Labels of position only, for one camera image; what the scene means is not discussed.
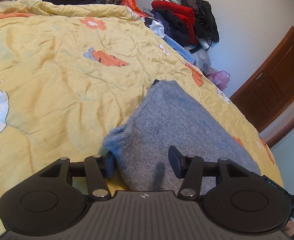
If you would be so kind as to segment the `grey knit sweater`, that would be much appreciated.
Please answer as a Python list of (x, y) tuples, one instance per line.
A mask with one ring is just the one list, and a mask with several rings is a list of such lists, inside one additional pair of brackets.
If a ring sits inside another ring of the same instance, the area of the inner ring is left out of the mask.
[(179, 190), (182, 181), (168, 160), (170, 146), (204, 161), (226, 157), (260, 174), (247, 150), (176, 81), (153, 85), (126, 123), (111, 130), (103, 144), (114, 154), (121, 177), (133, 191)]

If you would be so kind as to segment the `brown wooden door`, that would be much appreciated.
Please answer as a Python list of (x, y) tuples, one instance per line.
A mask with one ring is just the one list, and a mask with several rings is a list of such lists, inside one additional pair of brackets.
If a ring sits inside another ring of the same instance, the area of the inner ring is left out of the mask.
[(230, 99), (258, 132), (294, 101), (294, 27)]

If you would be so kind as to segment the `purple plastic bag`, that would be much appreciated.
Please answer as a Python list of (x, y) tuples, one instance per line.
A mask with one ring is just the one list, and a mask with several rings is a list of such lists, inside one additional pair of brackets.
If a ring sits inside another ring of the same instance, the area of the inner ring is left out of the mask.
[(230, 81), (230, 74), (224, 70), (211, 72), (207, 78), (218, 87), (219, 90), (223, 91), (227, 88), (227, 84)]

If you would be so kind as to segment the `yellow carrot print quilt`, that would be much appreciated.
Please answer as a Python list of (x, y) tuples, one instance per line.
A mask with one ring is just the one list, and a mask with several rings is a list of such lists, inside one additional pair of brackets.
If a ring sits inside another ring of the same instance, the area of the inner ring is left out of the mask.
[(18, 0), (0, 2), (0, 197), (59, 157), (104, 154), (156, 79), (176, 81), (283, 183), (239, 109), (129, 7)]

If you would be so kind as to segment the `clear plastic bag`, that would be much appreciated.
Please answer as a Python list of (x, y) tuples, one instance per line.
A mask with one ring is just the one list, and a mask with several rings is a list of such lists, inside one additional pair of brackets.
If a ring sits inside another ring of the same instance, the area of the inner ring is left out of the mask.
[(192, 53), (192, 56), (195, 58), (195, 66), (197, 66), (204, 75), (208, 75), (213, 71), (210, 57), (205, 50), (199, 49), (195, 53)]

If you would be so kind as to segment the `light blue knit garment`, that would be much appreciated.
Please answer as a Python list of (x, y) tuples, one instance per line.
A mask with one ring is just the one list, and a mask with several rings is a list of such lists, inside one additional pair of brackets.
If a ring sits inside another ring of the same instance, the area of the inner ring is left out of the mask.
[(173, 50), (179, 53), (186, 61), (188, 61), (191, 64), (196, 63), (196, 59), (191, 55), (191, 53), (188, 50), (184, 49), (180, 44), (178, 44), (171, 37), (169, 37), (168, 35), (165, 35), (163, 37), (163, 40), (165, 40), (165, 42), (167, 42), (167, 44), (171, 46)]

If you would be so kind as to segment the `black garment on pile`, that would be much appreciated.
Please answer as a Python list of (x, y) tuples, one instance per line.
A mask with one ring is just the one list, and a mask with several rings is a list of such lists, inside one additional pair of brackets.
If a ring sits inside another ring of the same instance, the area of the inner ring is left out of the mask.
[(194, 12), (196, 36), (209, 42), (219, 42), (218, 27), (210, 3), (205, 0), (181, 0), (181, 4)]

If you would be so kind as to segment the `dark navy garment on pile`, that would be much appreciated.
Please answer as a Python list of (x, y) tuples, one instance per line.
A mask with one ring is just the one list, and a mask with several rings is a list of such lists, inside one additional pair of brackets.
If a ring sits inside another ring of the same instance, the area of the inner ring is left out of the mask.
[(150, 13), (162, 22), (166, 35), (183, 47), (189, 44), (189, 31), (186, 25), (170, 10), (152, 9)]

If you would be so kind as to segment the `white crumpled garment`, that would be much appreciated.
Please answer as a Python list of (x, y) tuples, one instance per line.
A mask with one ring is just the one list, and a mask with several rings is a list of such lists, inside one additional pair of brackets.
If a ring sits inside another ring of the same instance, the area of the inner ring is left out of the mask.
[(158, 22), (156, 20), (153, 20), (151, 24), (149, 25), (149, 28), (160, 38), (165, 37), (165, 31), (164, 31), (164, 26), (162, 25), (161, 22)]

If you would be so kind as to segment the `red garment on pile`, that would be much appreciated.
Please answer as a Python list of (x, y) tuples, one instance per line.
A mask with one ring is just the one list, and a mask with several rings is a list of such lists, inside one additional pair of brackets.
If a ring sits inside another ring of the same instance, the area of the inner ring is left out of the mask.
[(176, 15), (187, 27), (189, 31), (189, 44), (196, 45), (197, 40), (194, 33), (193, 24), (195, 23), (194, 12), (189, 7), (177, 5), (167, 1), (153, 1), (151, 3), (153, 9), (168, 9)]

